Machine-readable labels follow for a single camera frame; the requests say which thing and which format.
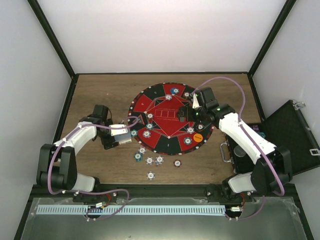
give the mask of case lid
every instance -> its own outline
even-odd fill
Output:
[[[262,124],[273,144],[290,150],[293,175],[320,166],[320,155],[311,153],[319,145],[295,101],[287,101]]]

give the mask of wooden tabletop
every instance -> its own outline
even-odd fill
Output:
[[[223,75],[237,81],[246,96],[242,119],[246,123],[259,123],[260,118],[246,74]],[[165,82],[182,83],[196,88],[205,80],[217,77],[212,74],[89,74],[80,75],[68,111],[62,137],[75,128],[82,117],[93,112],[96,104],[105,105],[112,111],[114,123],[128,115],[132,100],[145,88]],[[228,103],[237,112],[242,104],[238,87],[224,79],[211,81],[211,87],[219,103]],[[164,163],[147,165],[146,157],[157,154],[147,150],[141,162],[134,154],[140,145],[132,138],[131,143],[104,150],[99,139],[88,142],[76,156],[79,173],[98,177],[108,184],[220,184],[233,174],[231,163],[222,161],[220,144],[225,135],[214,129],[209,140],[199,149],[176,156],[164,155]],[[174,167],[180,160],[181,167]],[[154,172],[155,179],[148,180],[147,173]]]

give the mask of black case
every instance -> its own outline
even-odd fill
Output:
[[[312,155],[312,149],[319,145],[304,118],[299,105],[294,100],[287,101],[270,115],[263,123],[248,124],[256,132],[265,135],[265,139],[276,146],[284,146],[291,153],[292,174],[297,175],[320,166],[320,155]],[[226,136],[228,150],[234,172],[244,174],[252,172],[254,164],[246,154],[236,154],[238,144]]]

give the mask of black frame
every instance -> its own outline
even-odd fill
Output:
[[[262,45],[258,55],[256,56],[252,67],[250,68],[249,72],[136,72],[136,73],[75,73],[67,56],[65,55],[55,33],[53,32],[44,12],[41,9],[41,6],[39,5],[37,0],[28,0],[32,10],[34,11],[34,14],[36,15],[37,19],[39,20],[41,26],[43,27],[45,33],[47,34],[52,46],[54,47],[57,55],[59,56],[61,62],[63,63],[65,69],[67,70],[71,82],[68,89],[68,93],[63,105],[62,113],[60,115],[60,119],[58,122],[58,126],[54,135],[53,142],[56,142],[60,139],[62,135],[62,131],[65,125],[65,121],[68,115],[69,107],[72,101],[72,97],[77,85],[77,81],[80,74],[146,74],[146,75],[152,75],[152,74],[246,74],[251,86],[251,90],[254,96],[254,100],[257,106],[257,110],[260,116],[261,121],[263,122],[265,120],[265,114],[262,108],[262,105],[259,100],[259,96],[253,81],[253,76],[255,72],[257,71],[259,65],[263,61],[264,56],[266,55],[268,49],[270,48],[273,40],[275,39],[277,33],[279,32],[281,26],[285,22],[288,14],[290,13],[290,10],[294,6],[296,0],[286,0],[281,12],[279,13],[275,23],[273,24],[273,27],[271,28],[266,40],[264,41],[264,44]],[[219,194],[207,196],[207,192],[211,191],[213,189],[220,189],[220,185],[214,185],[214,184],[203,184],[203,185],[180,185],[180,184],[170,184],[170,185],[153,185],[153,184],[101,184],[101,190],[107,191],[107,190],[113,190],[113,189],[119,189],[119,188],[125,188],[130,191],[132,198],[141,198],[141,197],[148,197],[148,198],[158,198],[158,197],[190,197],[190,198],[207,198],[209,202],[219,202],[222,205],[230,205],[230,204],[240,204],[241,199],[235,199],[233,201],[228,201],[221,197]],[[15,240],[18,240],[21,238],[23,234],[23,230],[26,224],[26,220],[30,211],[30,207],[32,204],[32,201],[34,198],[73,198],[73,194],[58,194],[58,195],[51,195],[46,188],[41,188],[37,185],[34,185],[32,188],[32,191],[30,193],[29,199],[26,203],[25,210],[23,212],[23,216],[21,218],[19,227],[17,229],[16,235],[14,237]],[[306,215],[304,213],[304,210],[302,208],[296,187],[294,184],[287,184],[285,185],[285,197],[293,197],[295,205],[300,209],[300,220],[302,222],[305,234],[307,236],[308,240],[313,240],[313,235],[311,233]],[[89,199],[89,198],[81,198],[81,202],[87,202],[90,201],[96,201],[95,198]]]

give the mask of robotic arm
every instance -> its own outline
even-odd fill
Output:
[[[51,173],[51,186],[57,189],[91,192],[94,189],[96,178],[77,172],[76,155],[90,140],[101,138],[105,150],[118,145],[131,142],[131,134],[126,125],[113,124],[107,119],[109,109],[103,105],[96,105],[93,113],[84,117],[63,139],[54,144],[45,144],[40,149],[36,182],[40,186],[47,186],[48,169],[53,154],[61,144],[56,161],[60,166],[53,166]],[[113,129],[104,129],[100,126],[109,126]]]
[[[212,123],[233,138],[255,164],[252,172],[237,174],[222,182],[222,191],[226,196],[245,191],[266,195],[279,189],[275,176],[255,144],[269,158],[283,185],[292,180],[290,152],[284,147],[277,147],[268,142],[243,121],[239,122],[239,116],[235,110],[228,104],[220,105],[210,87],[196,91],[193,94],[192,107],[181,107],[178,117],[181,122],[201,120]],[[255,144],[245,134],[241,125]]]

